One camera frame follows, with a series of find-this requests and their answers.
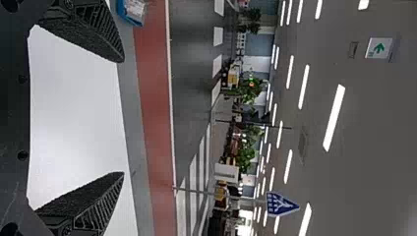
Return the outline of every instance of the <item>green arrow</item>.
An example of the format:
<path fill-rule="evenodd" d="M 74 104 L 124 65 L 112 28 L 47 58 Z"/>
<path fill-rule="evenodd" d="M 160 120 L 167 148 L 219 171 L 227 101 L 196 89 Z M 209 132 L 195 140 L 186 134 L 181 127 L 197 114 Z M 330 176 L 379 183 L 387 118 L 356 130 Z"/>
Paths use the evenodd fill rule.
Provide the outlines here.
<path fill-rule="evenodd" d="M 376 51 L 377 53 L 380 53 L 382 51 L 385 51 L 386 49 L 384 48 L 384 45 L 382 43 L 378 44 L 376 47 L 374 47 L 374 51 Z"/>

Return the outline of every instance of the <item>blue triangle sign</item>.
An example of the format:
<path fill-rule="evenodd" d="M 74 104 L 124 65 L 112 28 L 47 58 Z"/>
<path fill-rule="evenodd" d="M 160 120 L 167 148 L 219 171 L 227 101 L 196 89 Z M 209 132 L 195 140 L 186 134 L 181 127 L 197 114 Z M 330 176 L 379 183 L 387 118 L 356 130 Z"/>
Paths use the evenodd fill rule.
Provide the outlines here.
<path fill-rule="evenodd" d="M 274 192 L 267 192 L 267 205 L 269 216 L 283 216 L 300 209 L 296 203 Z"/>

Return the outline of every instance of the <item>ceiling light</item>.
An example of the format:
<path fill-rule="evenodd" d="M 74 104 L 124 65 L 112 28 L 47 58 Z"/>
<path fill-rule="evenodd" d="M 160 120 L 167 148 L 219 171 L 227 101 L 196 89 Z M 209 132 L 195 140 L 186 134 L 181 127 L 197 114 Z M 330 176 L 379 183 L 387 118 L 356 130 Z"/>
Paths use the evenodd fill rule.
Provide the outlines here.
<path fill-rule="evenodd" d="M 275 125 L 275 116 L 276 116 L 276 108 L 278 107 L 277 104 L 273 105 L 273 112 L 272 112 L 272 125 Z"/>
<path fill-rule="evenodd" d="M 264 180 L 262 182 L 262 195 L 265 193 L 265 184 L 267 183 L 267 178 L 264 177 Z"/>
<path fill-rule="evenodd" d="M 275 44 L 272 47 L 272 55 L 270 56 L 270 63 L 273 64 L 273 56 L 275 55 Z"/>
<path fill-rule="evenodd" d="M 287 164 L 285 166 L 285 173 L 284 173 L 284 184 L 286 184 L 288 181 L 289 169 L 291 168 L 291 160 L 292 160 L 292 149 L 288 152 Z"/>
<path fill-rule="evenodd" d="M 316 20 L 320 18 L 320 14 L 322 13 L 322 6 L 323 6 L 323 0 L 317 0 L 317 8 L 316 8 Z"/>
<path fill-rule="evenodd" d="M 298 3 L 297 23 L 301 22 L 301 13 L 303 12 L 303 4 L 304 4 L 303 0 L 300 0 L 300 2 Z"/>
<path fill-rule="evenodd" d="M 269 155 L 270 155 L 270 143 L 268 144 L 267 163 L 269 163 Z"/>
<path fill-rule="evenodd" d="M 269 178 L 269 191 L 272 191 L 273 188 L 273 179 L 275 177 L 275 167 L 272 168 L 272 171 L 270 172 L 270 178 Z"/>
<path fill-rule="evenodd" d="M 289 89 L 289 85 L 291 84 L 291 75 L 292 75 L 292 66 L 294 63 L 294 56 L 291 55 L 291 57 L 289 58 L 289 66 L 288 66 L 288 76 L 287 76 L 287 83 L 286 83 L 286 88 Z"/>
<path fill-rule="evenodd" d="M 273 234 L 276 234 L 278 232 L 278 227 L 279 227 L 279 216 L 277 216 L 275 219 L 275 225 L 273 226 Z"/>
<path fill-rule="evenodd" d="M 330 149 L 331 140 L 333 139 L 334 129 L 336 127 L 338 114 L 340 112 L 341 103 L 344 97 L 344 92 L 345 88 L 341 85 L 338 85 L 333 101 L 333 107 L 331 108 L 330 117 L 328 119 L 328 128 L 326 129 L 326 135 L 323 141 L 323 148 L 325 148 L 326 151 Z"/>
<path fill-rule="evenodd" d="M 267 226 L 267 220 L 268 220 L 268 211 L 265 210 L 265 213 L 264 213 L 264 227 Z"/>
<path fill-rule="evenodd" d="M 275 64 L 273 65 L 273 68 L 276 70 L 278 68 L 278 59 L 279 59 L 279 47 L 276 46 L 275 50 Z"/>
<path fill-rule="evenodd" d="M 281 21 L 279 23 L 280 26 L 284 26 L 285 3 L 286 3 L 285 1 L 282 2 Z"/>
<path fill-rule="evenodd" d="M 300 99 L 298 100 L 298 109 L 303 108 L 304 95 L 306 94 L 307 81 L 309 80 L 310 66 L 306 65 L 304 69 L 303 84 L 301 85 Z"/>
<path fill-rule="evenodd" d="M 292 12 L 292 0 L 289 0 L 288 3 L 288 13 L 287 13 L 287 25 L 289 26 L 289 23 L 291 21 L 291 12 Z"/>
<path fill-rule="evenodd" d="M 276 138 L 276 148 L 279 148 L 281 144 L 281 136 L 282 136 L 282 127 L 284 123 L 282 121 L 279 122 L 279 130 L 278 130 L 278 137 Z"/>
<path fill-rule="evenodd" d="M 306 211 L 304 212 L 304 216 L 303 216 L 303 221 L 301 221 L 300 233 L 298 234 L 298 236 L 306 236 L 312 213 L 313 212 L 310 207 L 310 204 L 307 204 Z"/>
<path fill-rule="evenodd" d="M 358 6 L 359 11 L 368 9 L 368 7 L 369 7 L 369 0 L 360 0 L 359 1 L 359 6 Z"/>

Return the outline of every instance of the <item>red walkway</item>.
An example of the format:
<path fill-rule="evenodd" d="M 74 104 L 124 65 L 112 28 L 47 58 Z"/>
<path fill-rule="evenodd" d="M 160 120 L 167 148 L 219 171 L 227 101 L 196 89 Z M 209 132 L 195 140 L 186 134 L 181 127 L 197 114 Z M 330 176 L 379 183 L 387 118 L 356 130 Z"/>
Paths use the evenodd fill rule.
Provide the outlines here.
<path fill-rule="evenodd" d="M 165 0 L 153 0 L 134 29 L 155 236 L 176 235 Z"/>

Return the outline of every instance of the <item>sign post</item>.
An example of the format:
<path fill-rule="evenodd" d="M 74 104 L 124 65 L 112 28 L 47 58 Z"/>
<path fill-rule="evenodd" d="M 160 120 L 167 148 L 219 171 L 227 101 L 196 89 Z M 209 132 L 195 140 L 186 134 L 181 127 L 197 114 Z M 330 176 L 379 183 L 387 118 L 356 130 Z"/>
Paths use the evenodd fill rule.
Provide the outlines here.
<path fill-rule="evenodd" d="M 274 192 L 267 192 L 268 216 L 283 216 L 300 209 L 300 206 Z"/>

